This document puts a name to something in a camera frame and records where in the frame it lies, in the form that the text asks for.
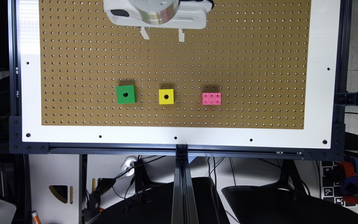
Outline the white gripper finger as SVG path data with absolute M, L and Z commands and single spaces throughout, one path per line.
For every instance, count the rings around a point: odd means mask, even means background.
M 185 33 L 184 33 L 183 29 L 178 30 L 178 41 L 179 42 L 185 41 Z
M 149 40 L 150 39 L 150 34 L 149 34 L 149 30 L 147 27 L 141 27 L 140 28 L 140 33 L 141 36 L 145 39 L 145 40 Z

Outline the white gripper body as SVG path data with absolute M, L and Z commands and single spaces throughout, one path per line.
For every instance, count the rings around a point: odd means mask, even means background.
M 119 26 L 203 29 L 211 0 L 104 0 L 104 11 Z

